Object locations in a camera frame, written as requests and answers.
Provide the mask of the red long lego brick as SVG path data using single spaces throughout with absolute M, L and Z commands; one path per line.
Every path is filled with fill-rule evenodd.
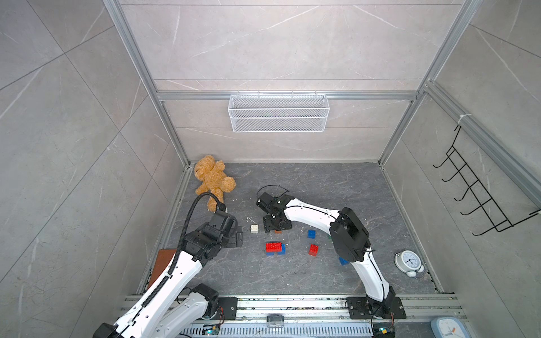
M 266 246 L 265 246 L 266 253 L 267 252 L 278 253 L 281 250 L 281 244 L 282 243 L 280 243 L 280 242 L 266 243 Z

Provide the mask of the brown teddy bear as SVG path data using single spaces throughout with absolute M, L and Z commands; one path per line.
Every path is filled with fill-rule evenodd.
M 196 195 L 210 192 L 223 203 L 224 194 L 232 192 L 236 188 L 236 181 L 233 177 L 224 173 L 225 163 L 216 161 L 211 155 L 205 156 L 194 167 L 194 174 L 197 180 L 201 181 L 196 189 Z

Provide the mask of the white alarm clock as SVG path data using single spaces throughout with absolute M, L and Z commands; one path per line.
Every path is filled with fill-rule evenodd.
M 420 256 L 410 250 L 404 250 L 400 253 L 396 253 L 394 256 L 394 264 L 408 277 L 416 277 L 419 273 L 422 273 L 425 270 Z

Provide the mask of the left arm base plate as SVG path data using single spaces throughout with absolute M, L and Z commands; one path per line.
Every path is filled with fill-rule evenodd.
M 208 302 L 206 312 L 201 318 L 212 321 L 232 321 L 235 320 L 237 311 L 237 297 L 218 297 Z

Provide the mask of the blue-rimmed clock on rail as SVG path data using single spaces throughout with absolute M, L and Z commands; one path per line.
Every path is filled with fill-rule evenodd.
M 454 317 L 439 317 L 431 321 L 436 338 L 470 338 L 464 324 Z

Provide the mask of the black wall hook rack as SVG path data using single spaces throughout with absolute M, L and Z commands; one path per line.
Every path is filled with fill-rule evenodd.
M 489 225 L 485 230 L 479 232 L 472 232 L 475 237 L 483 236 L 489 232 L 501 233 L 508 229 L 514 228 L 526 221 L 529 221 L 537 216 L 540 216 L 540 209 L 536 209 L 530 212 L 525 218 L 519 221 L 512 221 L 510 217 L 504 212 L 502 207 L 495 200 L 493 195 L 489 192 L 487 186 L 482 182 L 481 178 L 472 169 L 466 159 L 460 154 L 456 147 L 459 134 L 462 130 L 461 126 L 456 126 L 454 129 L 454 139 L 450 147 L 445 152 L 443 161 L 439 164 L 433 165 L 434 169 L 440 169 L 441 167 L 449 164 L 454 170 L 448 178 L 443 178 L 443 183 L 449 183 L 456 177 L 458 177 L 464 184 L 465 189 L 461 197 L 454 198 L 456 202 L 462 202 L 466 197 L 471 196 L 475 201 L 475 206 L 467 212 L 461 211 L 460 215 L 468 216 L 482 211 L 483 215 L 487 218 Z

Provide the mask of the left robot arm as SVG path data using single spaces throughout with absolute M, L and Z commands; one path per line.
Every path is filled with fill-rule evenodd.
M 216 212 L 209 222 L 187 232 L 195 207 L 205 196 L 217 203 Z M 236 218 L 226 212 L 225 204 L 215 194 L 199 195 L 186 216 L 176 253 L 159 280 L 113 325 L 101 324 L 93 336 L 175 337 L 193 321 L 213 316 L 218 306 L 218 292 L 203 284 L 193 288 L 175 309 L 169 311 L 169 308 L 190 280 L 228 246 L 237 225 Z

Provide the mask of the blue lego brick bottom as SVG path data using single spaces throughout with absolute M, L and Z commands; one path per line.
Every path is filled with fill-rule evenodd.
M 284 244 L 281 244 L 281 250 L 277 253 L 277 255 L 285 255 L 286 254 L 286 247 Z

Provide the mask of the brown block at left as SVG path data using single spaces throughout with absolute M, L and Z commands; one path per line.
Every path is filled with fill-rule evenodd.
M 175 256 L 175 249 L 162 249 L 159 250 L 156 257 L 154 267 L 152 269 L 152 274 L 149 279 L 148 289 L 159 279 L 160 275 L 168 267 L 170 261 Z

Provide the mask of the red square lego brick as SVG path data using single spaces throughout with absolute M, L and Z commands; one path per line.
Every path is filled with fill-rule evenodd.
M 319 246 L 315 244 L 311 244 L 309 247 L 309 255 L 313 257 L 317 257 L 318 255 Z

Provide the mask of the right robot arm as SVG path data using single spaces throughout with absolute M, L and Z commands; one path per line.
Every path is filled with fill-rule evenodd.
M 369 231 L 352 209 L 330 210 L 287 194 L 273 197 L 266 192 L 257 199 L 256 205 L 266 213 L 263 217 L 266 232 L 288 230 L 294 221 L 330 235 L 338 256 L 352 264 L 364 285 L 366 310 L 380 318 L 391 316 L 396 294 L 373 257 Z

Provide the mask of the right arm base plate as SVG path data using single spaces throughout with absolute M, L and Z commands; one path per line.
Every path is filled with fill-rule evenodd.
M 345 307 L 352 320 L 407 318 L 402 300 L 399 297 L 393 297 L 391 301 L 386 299 L 383 303 L 370 300 L 368 297 L 347 297 Z

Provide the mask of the aluminium front rail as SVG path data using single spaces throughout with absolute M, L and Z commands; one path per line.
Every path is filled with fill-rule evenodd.
M 172 311 L 188 295 L 180 295 Z M 374 328 L 403 323 L 429 323 L 439 317 L 465 321 L 466 315 L 452 294 L 403 294 L 406 319 L 352 320 L 345 307 L 345 295 L 239 295 L 235 320 L 212 321 L 202 318 L 183 328 L 177 336 L 189 337 L 370 337 Z M 123 316 L 140 299 L 125 300 Z

